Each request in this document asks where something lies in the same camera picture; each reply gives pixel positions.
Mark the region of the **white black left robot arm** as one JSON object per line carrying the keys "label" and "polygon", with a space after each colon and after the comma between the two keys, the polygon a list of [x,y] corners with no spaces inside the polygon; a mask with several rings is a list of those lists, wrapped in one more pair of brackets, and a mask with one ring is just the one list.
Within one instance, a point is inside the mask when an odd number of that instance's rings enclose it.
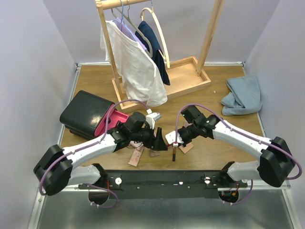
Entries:
{"label": "white black left robot arm", "polygon": [[64,148],[50,146],[33,169],[39,180],[40,194],[53,196],[59,193],[72,185],[71,176],[83,163],[123,149],[131,141],[154,151],[166,151],[162,129],[155,127],[155,122],[160,118],[158,112],[148,112],[147,115],[134,112],[124,123],[118,122],[95,139]]}

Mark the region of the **black organizer box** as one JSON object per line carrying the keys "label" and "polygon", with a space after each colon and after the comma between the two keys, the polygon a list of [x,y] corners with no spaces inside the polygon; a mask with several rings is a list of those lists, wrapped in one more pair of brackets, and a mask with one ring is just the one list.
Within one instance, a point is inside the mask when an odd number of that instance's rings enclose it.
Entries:
{"label": "black organizer box", "polygon": [[100,135],[114,102],[80,90],[60,115],[69,131],[88,140]]}

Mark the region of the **pink drawer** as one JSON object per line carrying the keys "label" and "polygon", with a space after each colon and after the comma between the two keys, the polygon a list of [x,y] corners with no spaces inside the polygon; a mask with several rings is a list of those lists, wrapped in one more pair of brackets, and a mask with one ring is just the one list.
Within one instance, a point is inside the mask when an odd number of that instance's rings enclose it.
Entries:
{"label": "pink drawer", "polygon": [[[116,127],[118,122],[125,123],[128,119],[128,115],[122,112],[117,111],[116,109],[110,114],[109,121],[108,121],[108,129]],[[105,125],[106,125],[106,115],[101,119],[99,124],[97,125],[94,136],[98,137],[105,132]]]}

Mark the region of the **rose gold square compact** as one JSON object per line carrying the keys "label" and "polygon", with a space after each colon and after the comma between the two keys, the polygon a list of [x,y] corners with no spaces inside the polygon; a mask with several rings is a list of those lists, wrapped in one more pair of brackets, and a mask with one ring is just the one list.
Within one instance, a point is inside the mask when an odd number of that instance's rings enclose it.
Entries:
{"label": "rose gold square compact", "polygon": [[186,146],[179,146],[179,149],[186,154],[187,152],[189,152],[192,148],[194,147],[194,145],[192,143],[188,143]]}

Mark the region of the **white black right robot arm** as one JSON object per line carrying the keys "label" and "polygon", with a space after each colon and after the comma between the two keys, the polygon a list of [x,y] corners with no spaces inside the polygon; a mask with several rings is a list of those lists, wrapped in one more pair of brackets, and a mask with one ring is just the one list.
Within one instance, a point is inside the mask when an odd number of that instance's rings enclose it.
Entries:
{"label": "white black right robot arm", "polygon": [[178,114],[188,126],[179,121],[176,140],[180,146],[193,143],[194,148],[187,154],[178,151],[176,169],[221,170],[219,181],[225,187],[241,180],[280,187],[292,177],[296,162],[284,139],[252,134],[214,114],[203,114],[195,105]]}

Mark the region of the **red lip gloss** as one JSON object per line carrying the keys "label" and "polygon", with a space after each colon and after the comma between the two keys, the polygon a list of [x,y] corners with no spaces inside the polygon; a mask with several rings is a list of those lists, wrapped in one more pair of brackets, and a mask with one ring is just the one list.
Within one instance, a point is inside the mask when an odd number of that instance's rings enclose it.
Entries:
{"label": "red lip gloss", "polygon": [[177,147],[173,147],[173,156],[172,156],[172,161],[173,162],[176,161],[176,149],[177,149]]}

